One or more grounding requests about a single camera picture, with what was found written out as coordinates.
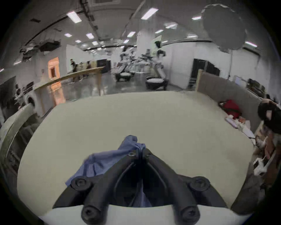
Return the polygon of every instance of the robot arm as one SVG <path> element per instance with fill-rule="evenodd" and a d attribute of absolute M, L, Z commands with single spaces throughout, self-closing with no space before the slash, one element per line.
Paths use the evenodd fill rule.
<path fill-rule="evenodd" d="M 103 175 L 74 178 L 53 209 L 83 204 L 82 220 L 100 224 L 106 220 L 108 204 L 132 207 L 142 189 L 152 206 L 173 205 L 176 220 L 186 225 L 199 220 L 197 204 L 226 207 L 208 179 L 177 175 L 144 149 L 130 152 Z"/>

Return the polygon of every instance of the pipe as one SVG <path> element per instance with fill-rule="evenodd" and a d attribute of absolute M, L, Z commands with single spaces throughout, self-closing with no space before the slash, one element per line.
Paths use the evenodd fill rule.
<path fill-rule="evenodd" d="M 94 22 L 94 16 L 93 15 L 89 15 L 89 10 L 86 9 L 86 6 L 85 5 L 88 5 L 88 2 L 87 0 L 85 1 L 85 3 L 82 2 L 83 0 L 80 0 L 80 5 L 81 7 L 83 8 L 83 12 L 85 13 L 85 16 L 87 17 L 88 21 L 89 21 L 89 24 L 90 24 L 90 27 L 93 29 L 93 33 L 94 35 L 97 37 L 98 41 L 101 41 L 101 38 L 97 32 L 97 29 L 95 28 L 95 26 L 93 25 L 92 22 Z"/>

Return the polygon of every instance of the ceiling light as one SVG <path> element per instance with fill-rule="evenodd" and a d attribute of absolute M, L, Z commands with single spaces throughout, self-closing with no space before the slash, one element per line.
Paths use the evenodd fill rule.
<path fill-rule="evenodd" d="M 69 33 L 65 33 L 64 36 L 71 37 L 72 35 Z"/>
<path fill-rule="evenodd" d="M 248 42 L 248 41 L 245 41 L 245 44 L 248 44 L 248 45 L 252 45 L 253 47 L 257 47 L 257 45 L 256 44 L 253 44 L 253 43 L 251 43 L 251 42 Z"/>
<path fill-rule="evenodd" d="M 76 14 L 76 12 L 72 11 L 67 13 L 67 16 L 74 22 L 78 23 L 81 22 L 82 20 L 79 18 L 79 16 Z"/>
<path fill-rule="evenodd" d="M 188 35 L 187 38 L 197 38 L 197 35 Z"/>
<path fill-rule="evenodd" d="M 157 30 L 155 33 L 161 33 L 163 30 Z"/>
<path fill-rule="evenodd" d="M 198 19 L 201 19 L 201 16 L 192 17 L 192 20 L 198 20 Z"/>
<path fill-rule="evenodd" d="M 174 23 L 174 24 L 171 24 L 171 25 L 167 26 L 166 28 L 169 29 L 169 28 L 172 28 L 172 27 L 174 27 L 174 26 L 176 26 L 176 25 L 177 25 L 177 24 Z"/>
<path fill-rule="evenodd" d="M 135 34 L 135 31 L 131 31 L 127 37 L 133 37 L 133 35 Z"/>
<path fill-rule="evenodd" d="M 17 64 L 19 64 L 19 63 L 21 63 L 21 61 L 18 61 L 18 62 L 14 62 L 14 65 L 17 65 Z"/>
<path fill-rule="evenodd" d="M 87 33 L 86 36 L 89 38 L 89 39 L 93 39 L 94 36 L 92 35 L 92 33 Z"/>
<path fill-rule="evenodd" d="M 149 17 L 151 17 L 154 13 L 156 13 L 158 11 L 158 9 L 156 8 L 151 8 L 149 9 L 143 16 L 141 19 L 143 20 L 147 20 Z"/>

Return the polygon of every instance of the concrete floor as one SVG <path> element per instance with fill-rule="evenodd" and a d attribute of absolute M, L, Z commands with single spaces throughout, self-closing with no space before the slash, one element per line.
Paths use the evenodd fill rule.
<path fill-rule="evenodd" d="M 135 75 L 129 82 L 120 81 L 116 82 L 114 76 L 110 72 L 102 75 L 102 92 L 101 95 L 111 95 L 117 93 L 127 92 L 145 92 L 152 91 L 148 90 L 145 86 L 146 75 Z M 81 81 L 62 83 L 62 87 L 54 91 L 56 102 L 63 102 L 61 98 L 65 98 L 66 101 L 73 101 L 80 98 L 86 98 L 90 96 L 97 96 L 98 89 L 96 85 L 96 77 L 86 77 Z M 180 91 L 181 88 L 168 85 L 168 91 Z"/>

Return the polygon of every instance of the ceiling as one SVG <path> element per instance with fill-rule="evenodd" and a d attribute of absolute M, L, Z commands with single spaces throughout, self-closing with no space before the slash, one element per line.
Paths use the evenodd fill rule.
<path fill-rule="evenodd" d="M 108 0 L 88 0 L 89 14 L 94 17 L 94 22 L 92 23 L 98 27 L 97 33 L 101 40 L 105 40 L 105 45 L 122 44 L 127 38 L 127 34 L 130 31 L 135 31 L 136 34 L 129 38 L 128 42 L 128 44 L 133 45 L 136 43 L 138 31 L 142 28 L 148 28 L 151 32 L 163 29 L 162 33 L 155 35 L 162 35 L 162 40 L 183 39 L 190 34 L 198 35 L 199 40 L 210 40 L 204 30 L 202 21 L 193 21 L 191 18 L 200 15 L 207 4 L 223 3 L 241 16 L 246 26 L 247 40 L 258 45 L 256 49 L 258 52 L 266 56 L 273 52 L 266 29 L 244 5 L 238 4 L 236 1 L 146 0 L 140 11 L 131 20 L 130 17 L 142 2 L 141 0 L 113 0 L 112 3 L 105 3 L 104 5 L 98 5 L 96 4 L 97 2 L 108 2 Z M 146 21 L 141 20 L 141 16 L 151 7 L 158 8 L 158 12 Z M 20 49 L 32 37 L 52 23 L 54 23 L 53 26 L 41 32 L 32 42 L 39 44 L 47 38 L 53 38 L 61 40 L 62 45 L 71 44 L 81 47 L 82 44 L 86 44 L 87 46 L 82 49 L 93 47 L 91 44 L 93 40 L 89 40 L 86 36 L 88 32 L 93 33 L 87 17 L 84 13 L 78 14 L 82 21 L 75 24 L 66 17 L 66 13 L 72 10 L 76 12 L 82 11 L 79 0 L 65 0 L 63 2 L 57 0 L 31 1 L 19 15 L 3 40 L 6 47 L 6 51 L 4 51 L 5 58 L 13 58 L 14 60 L 18 56 Z M 32 18 L 40 20 L 40 22 L 30 22 Z M 164 24 L 170 22 L 177 23 L 177 29 L 166 29 Z M 70 33 L 72 37 L 65 37 L 65 33 Z M 75 42 L 78 39 L 81 40 L 80 44 Z"/>

